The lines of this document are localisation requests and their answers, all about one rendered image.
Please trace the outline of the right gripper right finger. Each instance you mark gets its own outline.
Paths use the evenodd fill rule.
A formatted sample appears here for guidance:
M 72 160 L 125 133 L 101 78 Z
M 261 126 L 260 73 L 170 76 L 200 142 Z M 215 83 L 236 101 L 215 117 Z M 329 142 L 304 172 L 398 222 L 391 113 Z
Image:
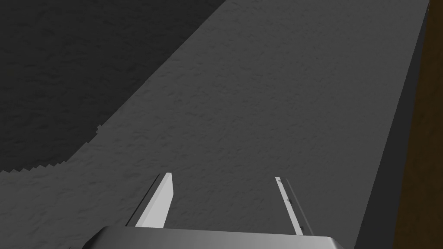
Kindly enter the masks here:
M 314 233 L 308 219 L 302 210 L 300 202 L 289 180 L 285 177 L 275 177 L 282 200 L 288 212 L 288 216 L 295 235 L 313 236 Z

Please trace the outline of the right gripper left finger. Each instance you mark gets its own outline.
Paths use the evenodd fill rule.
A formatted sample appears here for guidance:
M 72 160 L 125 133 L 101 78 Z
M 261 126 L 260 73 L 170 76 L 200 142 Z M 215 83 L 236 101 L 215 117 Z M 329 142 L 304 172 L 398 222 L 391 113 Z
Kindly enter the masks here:
M 172 199 L 172 173 L 162 172 L 155 177 L 126 226 L 164 228 Z

